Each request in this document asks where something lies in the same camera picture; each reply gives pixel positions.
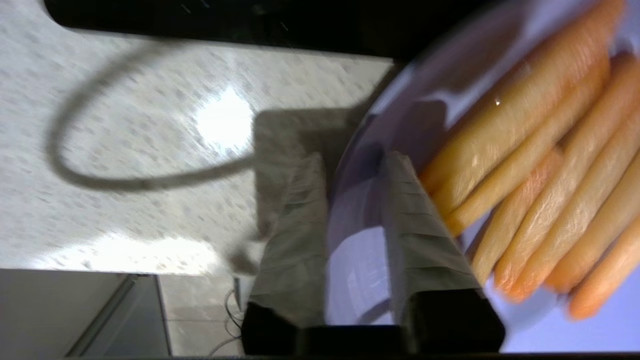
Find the granite countertop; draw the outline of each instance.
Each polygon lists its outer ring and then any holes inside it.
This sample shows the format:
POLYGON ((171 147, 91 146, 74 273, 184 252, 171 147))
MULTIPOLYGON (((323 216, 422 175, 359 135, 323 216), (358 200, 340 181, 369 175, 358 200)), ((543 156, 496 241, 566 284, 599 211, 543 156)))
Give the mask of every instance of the granite countertop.
POLYGON ((64 29, 0 2, 0 268, 251 272, 388 59, 64 29))

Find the floor tile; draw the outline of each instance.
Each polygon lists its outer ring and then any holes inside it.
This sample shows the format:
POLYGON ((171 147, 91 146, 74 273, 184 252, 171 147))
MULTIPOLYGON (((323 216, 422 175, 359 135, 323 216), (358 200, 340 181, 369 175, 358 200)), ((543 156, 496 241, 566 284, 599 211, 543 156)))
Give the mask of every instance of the floor tile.
MULTIPOLYGON (((228 324, 232 334, 236 333, 234 326, 228 324)), ((173 356, 206 356, 216 345, 231 338, 225 330, 225 322, 174 320, 167 322, 167 329, 173 356)), ((221 347, 215 355, 237 356, 242 353, 240 340, 235 340, 221 347)))
MULTIPOLYGON (((231 275, 161 275, 159 279, 167 320, 222 322, 228 317, 224 301, 233 288, 231 275)), ((231 311, 237 313, 234 297, 229 304, 231 311)))

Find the power cord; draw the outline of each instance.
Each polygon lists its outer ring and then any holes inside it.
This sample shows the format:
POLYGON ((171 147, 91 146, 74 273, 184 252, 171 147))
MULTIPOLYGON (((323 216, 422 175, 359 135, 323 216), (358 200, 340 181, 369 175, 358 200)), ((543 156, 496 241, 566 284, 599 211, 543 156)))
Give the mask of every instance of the power cord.
POLYGON ((241 324, 239 322, 242 322, 243 319, 235 317, 231 313, 231 310, 229 309, 229 298, 233 294, 234 294, 234 290, 231 289, 227 293, 227 296, 225 296, 225 310, 227 311, 227 316, 228 316, 228 318, 225 320, 225 330, 226 330, 227 334, 229 334, 229 336, 231 336, 231 338, 226 339, 226 340, 222 341, 221 343, 217 344, 213 349, 211 349, 211 351, 209 352, 209 355, 207 355, 207 356, 213 356, 215 353, 218 352, 218 350, 220 350, 225 345, 230 344, 230 343, 234 342, 235 340, 238 340, 238 339, 240 339, 242 337, 241 335, 234 336, 229 331, 229 329, 227 328, 227 324, 228 324, 228 322, 230 320, 231 322, 233 322, 236 325, 236 327, 238 328, 239 331, 242 329, 241 324))

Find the speckled countertop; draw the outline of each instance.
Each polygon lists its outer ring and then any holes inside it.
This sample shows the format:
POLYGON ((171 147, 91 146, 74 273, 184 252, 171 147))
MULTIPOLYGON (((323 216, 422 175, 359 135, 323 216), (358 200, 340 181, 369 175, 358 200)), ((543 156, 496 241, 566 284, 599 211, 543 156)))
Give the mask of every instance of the speckled countertop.
POLYGON ((0 268, 251 272, 391 61, 78 32, 0 1, 0 268))

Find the countertop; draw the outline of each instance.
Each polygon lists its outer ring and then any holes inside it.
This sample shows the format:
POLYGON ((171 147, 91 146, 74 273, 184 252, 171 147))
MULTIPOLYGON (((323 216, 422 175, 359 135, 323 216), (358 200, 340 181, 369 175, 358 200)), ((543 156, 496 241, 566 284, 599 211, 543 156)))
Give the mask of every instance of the countertop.
POLYGON ((288 173, 337 163, 389 59, 65 29, 0 2, 0 268, 254 272, 288 173))

